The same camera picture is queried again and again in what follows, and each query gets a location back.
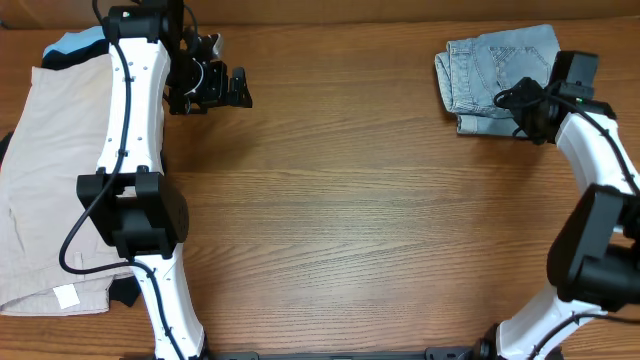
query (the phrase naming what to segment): white label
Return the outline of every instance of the white label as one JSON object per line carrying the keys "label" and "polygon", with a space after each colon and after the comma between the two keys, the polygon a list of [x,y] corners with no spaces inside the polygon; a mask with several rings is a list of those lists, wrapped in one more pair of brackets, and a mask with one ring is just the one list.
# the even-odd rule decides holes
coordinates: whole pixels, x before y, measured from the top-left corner
{"label": "white label", "polygon": [[80,304],[80,299],[78,299],[76,287],[73,286],[73,284],[55,287],[53,288],[53,292],[58,298],[60,309],[66,309],[68,307]]}

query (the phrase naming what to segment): blue cloth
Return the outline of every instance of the blue cloth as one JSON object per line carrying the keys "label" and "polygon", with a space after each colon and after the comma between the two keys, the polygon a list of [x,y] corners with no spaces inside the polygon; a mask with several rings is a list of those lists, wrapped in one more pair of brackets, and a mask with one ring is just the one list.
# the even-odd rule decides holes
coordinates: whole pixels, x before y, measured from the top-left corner
{"label": "blue cloth", "polygon": [[435,65],[444,106],[458,117],[458,134],[512,136],[518,126],[493,97],[525,76],[546,86],[558,51],[551,25],[449,41]]}
{"label": "blue cloth", "polygon": [[102,27],[100,26],[94,26],[79,33],[66,33],[56,43],[47,46],[44,49],[44,54],[42,54],[42,57],[44,58],[49,52],[53,50],[56,50],[62,54],[69,54],[78,49],[91,46],[96,41],[102,39],[104,39],[104,33],[102,32]]}

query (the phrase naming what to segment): black cloth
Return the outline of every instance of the black cloth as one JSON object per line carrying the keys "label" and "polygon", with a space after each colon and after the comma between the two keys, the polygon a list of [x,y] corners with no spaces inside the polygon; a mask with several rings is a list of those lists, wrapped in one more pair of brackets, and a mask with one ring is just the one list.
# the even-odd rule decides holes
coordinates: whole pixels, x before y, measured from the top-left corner
{"label": "black cloth", "polygon": [[128,307],[132,307],[136,303],[139,295],[140,286],[133,276],[114,280],[109,287],[109,300],[120,301]]}
{"label": "black cloth", "polygon": [[109,42],[106,39],[102,39],[68,54],[63,54],[57,50],[49,51],[42,59],[41,67],[50,70],[62,70],[108,53]]}
{"label": "black cloth", "polygon": [[2,160],[4,160],[4,154],[7,153],[7,149],[9,148],[9,141],[11,141],[11,137],[13,136],[13,131],[8,133],[2,141],[0,141],[0,164],[2,164]]}

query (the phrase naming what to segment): black mount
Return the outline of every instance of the black mount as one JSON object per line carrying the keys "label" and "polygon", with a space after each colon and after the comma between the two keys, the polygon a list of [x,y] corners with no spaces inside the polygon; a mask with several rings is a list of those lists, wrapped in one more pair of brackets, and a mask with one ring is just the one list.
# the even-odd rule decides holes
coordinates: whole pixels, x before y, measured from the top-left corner
{"label": "black mount", "polygon": [[[219,34],[200,36],[183,27],[182,0],[143,0],[140,5],[113,6],[103,21],[110,43],[123,38],[162,41],[171,58],[167,77],[172,115],[206,114],[212,107],[253,107],[243,68],[235,68],[231,81],[227,65],[219,59]],[[188,49],[180,49],[181,39]]]}
{"label": "black mount", "polygon": [[[547,277],[560,300],[613,312],[640,304],[639,221],[640,198],[610,186],[589,186],[547,258]],[[633,246],[609,244],[616,226]]]}
{"label": "black mount", "polygon": [[[189,360],[470,360],[469,347],[428,348],[426,351],[388,351],[356,353],[307,353],[259,355],[255,352],[210,353],[207,357]],[[153,356],[122,360],[162,360]]]}
{"label": "black mount", "polygon": [[496,105],[511,111],[516,124],[534,144],[555,144],[560,124],[571,110],[549,100],[547,95],[559,97],[584,111],[616,119],[609,104],[593,100],[597,69],[597,55],[560,51],[546,88],[525,77],[508,90],[508,96],[497,98]]}
{"label": "black mount", "polygon": [[[109,180],[104,173],[80,175],[76,192],[87,208]],[[104,242],[118,256],[160,254],[170,259],[177,243],[187,238],[189,213],[184,196],[160,173],[118,174],[113,187],[91,213]],[[125,188],[135,196],[122,196]]]}

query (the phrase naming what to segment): black base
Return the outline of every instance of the black base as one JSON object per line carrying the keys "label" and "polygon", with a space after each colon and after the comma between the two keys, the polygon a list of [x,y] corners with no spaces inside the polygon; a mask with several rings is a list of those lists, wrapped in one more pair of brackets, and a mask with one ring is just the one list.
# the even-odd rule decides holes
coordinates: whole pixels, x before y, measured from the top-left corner
{"label": "black base", "polygon": [[[213,353],[203,357],[210,360],[471,360],[472,348],[466,346],[435,347],[426,351],[384,351],[357,353],[307,353],[258,355],[255,352]],[[135,358],[155,359],[153,356]]]}

